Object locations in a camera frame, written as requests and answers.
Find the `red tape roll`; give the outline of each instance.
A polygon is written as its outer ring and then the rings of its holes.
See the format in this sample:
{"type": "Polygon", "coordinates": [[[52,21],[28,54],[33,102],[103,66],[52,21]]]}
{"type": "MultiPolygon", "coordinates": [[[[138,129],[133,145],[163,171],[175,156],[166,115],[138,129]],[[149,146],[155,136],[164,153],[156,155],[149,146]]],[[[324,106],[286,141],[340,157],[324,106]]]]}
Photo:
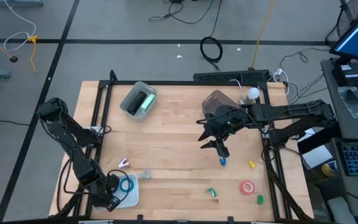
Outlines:
{"type": "Polygon", "coordinates": [[[249,180],[246,180],[244,182],[241,182],[240,184],[240,190],[243,194],[250,195],[255,192],[255,185],[249,180]]]}

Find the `blue tape roll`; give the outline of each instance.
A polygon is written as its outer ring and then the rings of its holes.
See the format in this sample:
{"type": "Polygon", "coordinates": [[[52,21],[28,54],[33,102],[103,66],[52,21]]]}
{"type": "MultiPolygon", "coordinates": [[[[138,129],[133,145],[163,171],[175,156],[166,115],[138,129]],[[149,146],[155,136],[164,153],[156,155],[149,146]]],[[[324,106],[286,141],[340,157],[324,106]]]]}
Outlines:
{"type": "Polygon", "coordinates": [[[131,190],[133,190],[134,186],[135,186],[134,182],[131,181],[131,179],[127,179],[127,178],[125,178],[124,180],[122,180],[121,183],[119,184],[120,190],[122,190],[122,191],[125,192],[125,193],[126,193],[126,192],[130,192],[131,190]],[[122,184],[123,184],[125,181],[129,181],[129,188],[128,188],[128,189],[124,189],[124,188],[122,187],[122,184]]]}

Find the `wooden tabletop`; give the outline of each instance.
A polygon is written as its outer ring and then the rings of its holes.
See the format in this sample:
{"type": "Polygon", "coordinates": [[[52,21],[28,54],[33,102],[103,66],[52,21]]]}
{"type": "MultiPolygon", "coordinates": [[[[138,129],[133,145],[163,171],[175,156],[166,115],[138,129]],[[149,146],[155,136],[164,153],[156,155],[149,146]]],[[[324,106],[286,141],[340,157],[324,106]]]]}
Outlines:
{"type": "MultiPolygon", "coordinates": [[[[82,84],[74,119],[83,127],[90,125],[97,87],[98,82],[82,84]]],[[[197,119],[204,118],[201,102],[214,90],[220,90],[238,101],[238,86],[153,87],[158,91],[157,102],[146,120],[138,123],[119,109],[119,104],[132,86],[113,86],[107,119],[112,132],[104,137],[100,161],[102,170],[107,173],[117,169],[119,161],[126,157],[131,164],[130,168],[124,169],[128,174],[139,176],[145,168],[149,168],[152,178],[139,178],[140,198],[135,207],[112,212],[92,211],[91,218],[134,220],[138,214],[143,214],[145,220],[224,221],[228,216],[233,216],[235,221],[273,221],[268,177],[260,158],[262,141],[259,131],[244,128],[225,142],[231,154],[226,166],[220,164],[215,149],[200,149],[209,139],[197,141],[203,132],[203,126],[195,123],[197,119]],[[248,161],[251,159],[255,161],[255,169],[250,168],[248,161]],[[244,195],[239,190],[239,184],[245,180],[254,183],[254,194],[244,195]],[[217,197],[205,193],[210,187],[215,189],[217,197]],[[262,205],[257,204],[259,194],[264,197],[262,205]]],[[[269,83],[268,89],[272,105],[287,104],[281,83],[269,83]]],[[[247,92],[247,87],[244,86],[243,91],[247,92]]],[[[280,128],[290,123],[290,120],[286,120],[275,124],[280,128]]],[[[292,140],[287,147],[298,150],[296,142],[292,140]]],[[[284,150],[281,155],[288,191],[305,213],[313,217],[299,156],[284,150]]],[[[62,167],[67,159],[65,155],[62,167]]],[[[78,181],[71,170],[67,189],[75,190],[77,186],[78,181]]],[[[280,216],[284,217],[282,197],[277,188],[276,191],[280,216]]],[[[60,206],[64,206],[70,197],[61,191],[60,206]]],[[[85,201],[81,212],[85,210],[85,201]]],[[[55,191],[50,214],[56,212],[55,191]]]]}

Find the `white cable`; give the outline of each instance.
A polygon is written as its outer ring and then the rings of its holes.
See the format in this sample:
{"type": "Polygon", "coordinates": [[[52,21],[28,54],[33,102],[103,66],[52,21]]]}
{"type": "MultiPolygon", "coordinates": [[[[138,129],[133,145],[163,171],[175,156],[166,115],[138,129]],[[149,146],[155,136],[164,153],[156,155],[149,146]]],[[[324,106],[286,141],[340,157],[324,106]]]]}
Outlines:
{"type": "Polygon", "coordinates": [[[26,22],[28,22],[29,24],[31,24],[31,25],[34,26],[34,31],[33,31],[33,33],[32,33],[31,35],[30,35],[28,32],[18,32],[18,33],[16,33],[16,34],[13,34],[12,36],[8,37],[8,38],[4,41],[4,49],[5,49],[6,51],[8,51],[8,52],[12,52],[12,51],[15,51],[15,50],[21,48],[21,47],[28,41],[28,38],[34,36],[35,30],[37,30],[37,26],[36,26],[34,23],[28,21],[27,19],[24,19],[23,17],[19,16],[16,12],[14,12],[14,11],[12,10],[12,7],[8,5],[8,3],[6,2],[6,0],[4,0],[4,2],[5,2],[5,4],[6,4],[6,6],[8,7],[8,9],[9,9],[13,14],[15,14],[17,17],[21,18],[22,20],[24,20],[24,21],[26,21],[26,22]],[[6,43],[7,43],[10,39],[12,39],[13,37],[15,37],[15,36],[17,36],[17,35],[19,35],[19,34],[25,34],[25,35],[27,35],[26,40],[25,40],[22,44],[20,44],[20,46],[16,47],[15,49],[12,49],[12,50],[7,49],[7,48],[6,48],[6,43]]]}
{"type": "MultiPolygon", "coordinates": [[[[285,79],[287,80],[287,83],[289,83],[290,81],[289,81],[289,79],[288,79],[287,74],[286,74],[286,73],[284,72],[284,70],[282,70],[281,68],[278,68],[277,71],[273,74],[273,80],[274,80],[274,82],[278,82],[278,80],[276,80],[275,76],[278,75],[278,78],[280,78],[280,75],[281,75],[281,74],[284,74],[285,79]]],[[[290,88],[287,87],[287,91],[286,91],[285,95],[288,96],[289,93],[290,93],[290,88]]]]}
{"type": "Polygon", "coordinates": [[[240,91],[241,91],[241,96],[242,96],[242,88],[241,88],[241,84],[240,84],[240,82],[239,82],[238,80],[230,80],[230,82],[231,82],[231,81],[236,81],[236,82],[239,84],[240,91]]]}

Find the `white ball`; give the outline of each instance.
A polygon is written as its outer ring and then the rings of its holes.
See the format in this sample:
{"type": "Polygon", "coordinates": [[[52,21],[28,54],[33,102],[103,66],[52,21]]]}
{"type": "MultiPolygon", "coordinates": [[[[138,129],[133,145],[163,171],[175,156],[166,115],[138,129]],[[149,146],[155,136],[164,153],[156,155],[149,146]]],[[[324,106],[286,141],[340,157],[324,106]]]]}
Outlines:
{"type": "Polygon", "coordinates": [[[259,97],[259,90],[258,88],[252,87],[248,91],[248,99],[254,100],[259,97]]]}

